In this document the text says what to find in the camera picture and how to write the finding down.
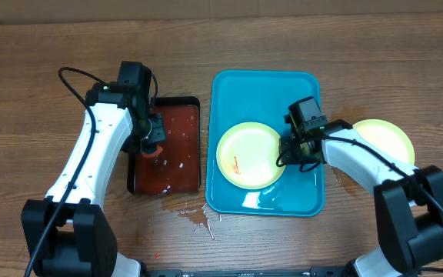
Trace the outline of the green orange sponge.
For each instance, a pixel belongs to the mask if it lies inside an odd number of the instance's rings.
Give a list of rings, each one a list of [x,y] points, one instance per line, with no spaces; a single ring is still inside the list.
[[[163,151],[163,148],[158,144],[147,145],[142,149],[142,156],[146,158],[154,158],[160,155]]]

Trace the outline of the yellow plate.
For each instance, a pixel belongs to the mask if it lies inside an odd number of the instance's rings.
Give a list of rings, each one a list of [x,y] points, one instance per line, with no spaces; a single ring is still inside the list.
[[[396,125],[381,119],[356,122],[353,128],[369,143],[392,158],[415,164],[415,150],[410,138]]]
[[[216,162],[222,175],[233,185],[247,190],[263,189],[275,183],[285,167],[276,165],[281,136],[258,122],[232,126],[218,142]]]

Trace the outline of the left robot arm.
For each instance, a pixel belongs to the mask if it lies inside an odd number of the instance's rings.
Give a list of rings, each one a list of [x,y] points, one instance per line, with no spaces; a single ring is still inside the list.
[[[136,154],[157,141],[149,85],[98,82],[80,101],[85,118],[65,168],[42,200],[22,209],[25,274],[140,276],[142,264],[118,251],[103,205],[119,152]]]

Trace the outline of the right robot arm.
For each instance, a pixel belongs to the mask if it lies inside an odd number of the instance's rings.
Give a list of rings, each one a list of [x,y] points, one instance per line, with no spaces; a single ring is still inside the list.
[[[366,142],[352,126],[326,117],[285,123],[276,165],[308,172],[321,164],[337,168],[370,191],[379,246],[350,261],[344,276],[417,276],[443,259],[443,171],[418,169]]]

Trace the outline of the black tray with red water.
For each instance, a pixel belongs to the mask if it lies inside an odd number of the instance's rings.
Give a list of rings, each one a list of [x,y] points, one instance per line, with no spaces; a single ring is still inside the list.
[[[200,102],[194,96],[160,97],[166,140],[154,156],[128,156],[127,189],[133,195],[197,192],[201,184]]]

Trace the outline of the teal plastic tray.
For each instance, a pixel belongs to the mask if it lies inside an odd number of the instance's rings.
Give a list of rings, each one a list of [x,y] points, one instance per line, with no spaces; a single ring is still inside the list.
[[[230,183],[216,162],[221,137],[243,122],[259,122],[289,135],[284,117],[289,105],[306,97],[320,99],[318,80],[307,72],[226,70],[212,83],[205,197],[217,212],[312,217],[325,205],[324,167],[299,171],[288,166],[263,189],[247,190]]]

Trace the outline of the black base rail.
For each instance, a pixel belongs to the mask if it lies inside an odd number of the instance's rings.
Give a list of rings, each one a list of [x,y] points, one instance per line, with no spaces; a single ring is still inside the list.
[[[346,266],[313,266],[299,270],[194,271],[180,269],[148,270],[141,277],[346,277],[357,276]]]

